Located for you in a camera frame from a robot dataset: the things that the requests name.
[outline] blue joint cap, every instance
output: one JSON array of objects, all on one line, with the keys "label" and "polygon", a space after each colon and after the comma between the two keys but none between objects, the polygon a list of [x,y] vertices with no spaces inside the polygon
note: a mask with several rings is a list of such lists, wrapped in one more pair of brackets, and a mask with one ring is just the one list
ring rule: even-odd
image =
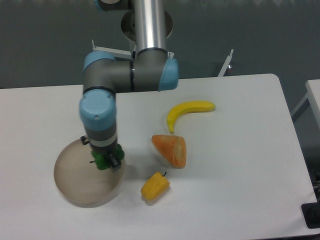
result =
[{"label": "blue joint cap", "polygon": [[84,59],[84,65],[83,65],[83,72],[86,70],[86,68],[92,64],[93,62],[100,60],[100,59],[110,59],[115,61],[116,58],[111,53],[105,52],[105,51],[93,51],[90,52]]},{"label": "blue joint cap", "polygon": [[98,10],[103,10],[103,9],[101,8],[98,0],[94,0],[94,5],[95,5],[95,7],[96,7]]},{"label": "blue joint cap", "polygon": [[103,89],[87,91],[79,104],[83,125],[93,131],[105,130],[116,121],[116,101],[112,93]]},{"label": "blue joint cap", "polygon": [[179,66],[175,58],[168,58],[159,81],[158,91],[172,90],[178,86]]}]

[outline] silver metal tube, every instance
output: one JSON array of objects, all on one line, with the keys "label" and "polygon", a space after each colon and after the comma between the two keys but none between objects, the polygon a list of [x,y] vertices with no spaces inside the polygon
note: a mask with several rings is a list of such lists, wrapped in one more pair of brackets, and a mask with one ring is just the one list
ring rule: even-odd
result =
[{"label": "silver metal tube", "polygon": [[166,25],[163,0],[134,0],[137,52],[149,48],[166,50]]}]

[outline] yellow banana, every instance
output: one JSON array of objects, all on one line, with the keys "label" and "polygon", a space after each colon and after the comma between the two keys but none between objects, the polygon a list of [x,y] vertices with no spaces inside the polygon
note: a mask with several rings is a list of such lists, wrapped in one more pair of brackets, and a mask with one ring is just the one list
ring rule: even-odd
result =
[{"label": "yellow banana", "polygon": [[166,117],[169,131],[171,133],[174,132],[175,122],[181,115],[208,112],[215,109],[215,107],[216,105],[210,101],[186,101],[174,106]]}]

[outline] toy yellow pepper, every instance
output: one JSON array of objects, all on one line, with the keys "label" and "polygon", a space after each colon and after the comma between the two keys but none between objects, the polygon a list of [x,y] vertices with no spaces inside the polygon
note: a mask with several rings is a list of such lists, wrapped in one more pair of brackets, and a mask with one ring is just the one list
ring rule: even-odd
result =
[{"label": "toy yellow pepper", "polygon": [[164,175],[161,175],[160,172],[156,172],[145,182],[141,188],[141,194],[145,200],[154,200],[169,187],[170,182],[165,178],[166,174],[167,172],[165,172]]}]

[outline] orange fruit piece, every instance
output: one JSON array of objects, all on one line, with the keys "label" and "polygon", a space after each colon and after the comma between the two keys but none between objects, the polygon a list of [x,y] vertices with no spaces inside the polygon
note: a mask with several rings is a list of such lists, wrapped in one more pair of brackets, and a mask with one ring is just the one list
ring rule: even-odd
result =
[{"label": "orange fruit piece", "polygon": [[183,168],[187,162],[187,147],[182,136],[153,135],[151,141],[155,148],[175,168]]}]

